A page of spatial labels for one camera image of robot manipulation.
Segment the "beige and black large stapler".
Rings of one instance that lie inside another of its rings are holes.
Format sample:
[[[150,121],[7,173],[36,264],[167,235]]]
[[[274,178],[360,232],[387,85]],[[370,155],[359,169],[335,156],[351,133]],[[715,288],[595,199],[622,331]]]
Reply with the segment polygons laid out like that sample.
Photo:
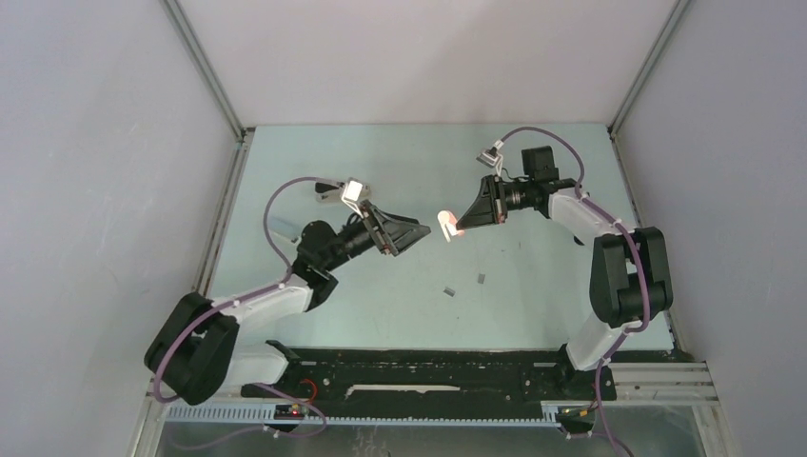
[[[315,200],[322,204],[341,203],[344,187],[344,181],[316,181]]]

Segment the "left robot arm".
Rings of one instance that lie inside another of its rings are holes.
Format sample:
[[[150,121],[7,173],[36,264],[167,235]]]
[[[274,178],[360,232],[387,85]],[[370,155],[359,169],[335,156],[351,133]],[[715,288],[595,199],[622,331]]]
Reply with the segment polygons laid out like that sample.
[[[349,223],[336,231],[327,222],[307,224],[297,257],[278,283],[212,300],[192,291],[184,295],[148,347],[145,366],[158,392],[167,385],[172,399],[200,405],[226,387],[263,383],[289,396],[301,383],[292,355],[277,342],[249,342],[269,324],[323,304],[338,285],[333,272],[368,250],[398,256],[431,229],[418,220],[359,205]]]

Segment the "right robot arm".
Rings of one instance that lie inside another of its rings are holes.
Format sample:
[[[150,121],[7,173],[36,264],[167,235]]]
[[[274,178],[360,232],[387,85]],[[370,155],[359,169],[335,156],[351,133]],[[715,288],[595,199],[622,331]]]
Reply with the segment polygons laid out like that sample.
[[[502,178],[501,142],[483,150],[478,162],[492,172],[481,180],[476,199],[461,217],[442,211],[446,240],[468,229],[501,225],[517,210],[533,209],[572,233],[592,253],[590,316],[564,349],[565,365],[553,373],[559,394],[577,398],[592,384],[590,370],[606,364],[619,343],[646,329],[673,302],[672,281],[663,234],[637,228],[597,205],[573,178],[562,179],[549,147],[522,151],[523,175]]]

